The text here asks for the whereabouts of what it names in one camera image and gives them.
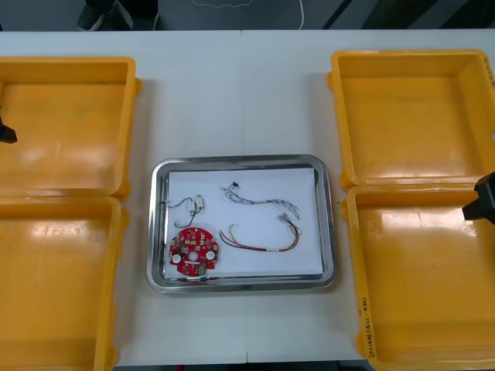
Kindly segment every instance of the white wire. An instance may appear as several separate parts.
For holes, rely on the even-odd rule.
[[[241,6],[249,6],[252,4],[253,0],[249,0],[249,2],[243,2],[241,4],[237,4],[237,5],[232,5],[232,4],[222,4],[222,5],[215,5],[215,4],[208,4],[208,3],[199,3],[199,2],[195,2],[194,0],[191,0],[191,2],[194,4],[194,5],[198,5],[198,6],[211,6],[212,8],[217,8],[217,9],[220,9],[220,8],[223,8],[225,6],[228,6],[229,8],[240,8]]]
[[[302,29],[304,26],[304,8],[302,7],[302,0],[299,0],[299,5],[301,5],[301,25],[298,29]]]

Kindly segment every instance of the floor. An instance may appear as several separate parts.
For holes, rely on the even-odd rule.
[[[435,29],[467,0],[438,0],[412,25]],[[159,29],[297,29],[299,0],[158,0]],[[302,0],[303,29],[321,29],[342,0]],[[332,29],[360,29],[378,0],[353,0]],[[76,31],[84,0],[0,0],[4,31]],[[102,30],[109,30],[106,25]]]

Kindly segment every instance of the electronic component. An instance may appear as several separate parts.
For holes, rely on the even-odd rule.
[[[203,246],[197,244],[205,241]],[[186,228],[170,243],[170,264],[186,276],[202,276],[207,269],[214,269],[218,261],[218,244],[213,235],[201,228]]]
[[[289,251],[292,250],[294,247],[297,246],[299,243],[299,238],[301,236],[301,230],[289,219],[288,215],[283,213],[282,215],[279,215],[278,218],[282,221],[288,224],[288,228],[294,235],[294,240],[290,244],[290,246],[279,249],[279,250],[273,250],[273,249],[268,249],[266,247],[255,247],[255,246],[249,246],[249,245],[244,245],[242,243],[237,242],[233,229],[237,224],[231,224],[229,226],[229,234],[230,238],[225,235],[224,232],[220,231],[220,238],[222,239],[223,242],[225,242],[227,245],[236,247],[238,249],[245,249],[245,250],[253,250],[253,251],[263,251],[265,253],[282,253],[284,251]]]
[[[174,226],[177,228],[187,228],[191,224],[193,224],[194,218],[196,217],[197,214],[201,213],[204,210],[204,201],[203,197],[201,195],[196,196],[196,200],[192,199],[191,197],[186,197],[183,199],[180,203],[177,203],[176,205],[169,205],[170,201],[165,201],[161,204],[165,205],[167,209],[173,209],[175,207],[181,206],[185,201],[189,201],[189,214],[191,215],[191,219],[189,222],[185,225],[182,226],[177,222],[174,222]]]
[[[236,188],[240,188],[239,184],[237,184],[236,182],[232,182],[232,184],[229,185],[228,188],[224,188],[225,197],[227,197],[230,201],[241,203],[243,205],[261,205],[264,203],[273,203],[276,205],[284,206],[288,211],[294,214],[297,219],[300,219],[299,208],[289,201],[285,201],[284,199],[262,199],[258,201],[245,199],[244,197],[240,197],[236,192],[233,191],[233,189]]]

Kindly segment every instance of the circular circuit board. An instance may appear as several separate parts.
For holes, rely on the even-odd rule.
[[[218,261],[218,243],[213,235],[201,228],[186,228],[170,243],[170,264],[186,276],[202,276],[207,269],[215,269]]]

